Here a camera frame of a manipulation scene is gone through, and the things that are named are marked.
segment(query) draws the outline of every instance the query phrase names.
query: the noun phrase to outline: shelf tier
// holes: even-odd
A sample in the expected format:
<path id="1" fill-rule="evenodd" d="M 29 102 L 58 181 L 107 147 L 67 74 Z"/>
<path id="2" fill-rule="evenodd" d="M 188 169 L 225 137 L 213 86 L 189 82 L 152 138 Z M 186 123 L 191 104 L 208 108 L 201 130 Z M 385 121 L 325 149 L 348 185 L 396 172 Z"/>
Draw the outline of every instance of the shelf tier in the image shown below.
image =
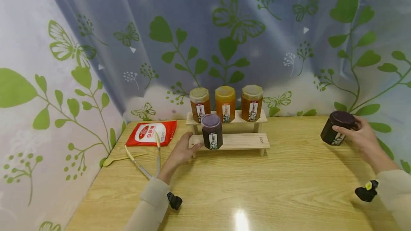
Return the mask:
<path id="1" fill-rule="evenodd" d="M 192 135 L 189 140 L 189 147 L 197 143 L 204 144 L 203 135 Z M 242 134 L 223 134 L 223 145 L 221 150 L 262 150 L 270 148 L 268 138 L 265 133 L 242 133 Z M 201 147 L 201 151 L 210 151 L 206 147 Z"/>
<path id="2" fill-rule="evenodd" d="M 250 123 L 250 124 L 256 124 L 256 123 L 264 123 L 267 122 L 267 117 L 265 115 L 265 112 L 263 109 L 261 109 L 261 115 L 260 118 L 257 121 L 245 121 L 241 118 L 241 110 L 236 110 L 235 111 L 235 118 L 232 122 L 228 123 L 223 123 L 223 124 L 230 124 L 230 123 Z M 187 114 L 187 120 L 186 120 L 186 125 L 187 126 L 195 126 L 195 125 L 201 125 L 201 123 L 196 122 L 193 120 L 193 113 L 189 112 Z"/>

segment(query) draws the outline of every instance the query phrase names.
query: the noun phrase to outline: jar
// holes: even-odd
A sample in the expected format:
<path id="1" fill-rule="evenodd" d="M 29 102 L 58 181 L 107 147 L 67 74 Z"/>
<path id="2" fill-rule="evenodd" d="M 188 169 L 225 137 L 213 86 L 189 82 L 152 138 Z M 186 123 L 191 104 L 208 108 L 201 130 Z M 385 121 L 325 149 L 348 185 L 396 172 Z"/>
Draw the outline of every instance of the jar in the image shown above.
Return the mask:
<path id="1" fill-rule="evenodd" d="M 329 145 L 340 145 L 345 138 L 345 135 L 333 130 L 334 125 L 357 130 L 354 115 L 344 111 L 332 112 L 321 132 L 321 139 Z"/>
<path id="2" fill-rule="evenodd" d="M 257 121 L 263 106 L 263 88 L 257 85 L 243 87 L 241 93 L 241 118 L 246 121 Z"/>
<path id="3" fill-rule="evenodd" d="M 193 119 L 201 123 L 201 118 L 211 113 L 210 94 L 206 88 L 195 88 L 190 91 L 191 111 Z"/>
<path id="4" fill-rule="evenodd" d="M 210 150 L 217 150 L 223 144 L 223 126 L 216 114 L 206 114 L 201 118 L 204 146 Z"/>
<path id="5" fill-rule="evenodd" d="M 223 123 L 232 122 L 235 118 L 235 90 L 230 86 L 220 86 L 215 90 L 217 115 Z"/>

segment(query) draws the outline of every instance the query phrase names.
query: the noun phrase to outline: table surface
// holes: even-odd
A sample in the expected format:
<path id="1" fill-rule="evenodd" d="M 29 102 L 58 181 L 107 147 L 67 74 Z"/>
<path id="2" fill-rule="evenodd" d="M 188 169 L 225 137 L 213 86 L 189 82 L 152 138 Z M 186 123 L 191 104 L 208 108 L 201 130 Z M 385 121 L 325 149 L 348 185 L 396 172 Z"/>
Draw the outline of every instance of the table surface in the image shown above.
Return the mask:
<path id="1" fill-rule="evenodd" d="M 399 230 L 378 196 L 360 201 L 358 186 L 375 178 L 346 142 L 331 147 L 321 141 L 325 116 L 274 117 L 264 123 L 271 149 L 198 152 L 181 166 L 171 189 L 183 199 L 179 211 L 167 211 L 159 230 Z M 125 156 L 130 123 L 110 157 Z M 251 124 L 223 127 L 224 133 L 252 131 Z M 162 147 L 164 162 L 176 141 L 190 131 L 178 121 L 174 138 Z M 155 147 L 132 147 L 149 153 L 137 160 L 154 174 Z M 66 230 L 122 230 L 148 180 L 130 160 L 101 169 Z"/>

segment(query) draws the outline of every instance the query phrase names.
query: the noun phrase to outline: beige sleeve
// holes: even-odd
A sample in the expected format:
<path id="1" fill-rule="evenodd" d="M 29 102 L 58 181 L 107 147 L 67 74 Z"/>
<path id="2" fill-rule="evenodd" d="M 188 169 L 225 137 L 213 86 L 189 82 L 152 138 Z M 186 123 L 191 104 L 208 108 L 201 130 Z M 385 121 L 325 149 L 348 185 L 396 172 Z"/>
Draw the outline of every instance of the beige sleeve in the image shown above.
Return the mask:
<path id="1" fill-rule="evenodd" d="M 148 182 L 140 194 L 140 203 L 124 231 L 156 231 L 168 208 L 170 187 L 159 179 Z"/>
<path id="2" fill-rule="evenodd" d="M 411 230 L 411 176 L 402 170 L 377 175 L 377 192 L 401 230 Z"/>

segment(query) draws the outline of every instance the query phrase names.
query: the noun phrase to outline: red bag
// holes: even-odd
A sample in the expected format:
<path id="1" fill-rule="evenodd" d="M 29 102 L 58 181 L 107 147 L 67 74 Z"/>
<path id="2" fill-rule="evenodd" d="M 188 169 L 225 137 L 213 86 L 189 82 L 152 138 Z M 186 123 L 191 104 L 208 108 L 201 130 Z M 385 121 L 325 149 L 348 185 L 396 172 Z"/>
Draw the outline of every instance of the red bag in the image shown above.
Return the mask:
<path id="1" fill-rule="evenodd" d="M 154 131 L 160 137 L 160 145 L 166 147 L 173 139 L 177 121 L 138 123 L 126 142 L 128 147 L 156 147 Z"/>

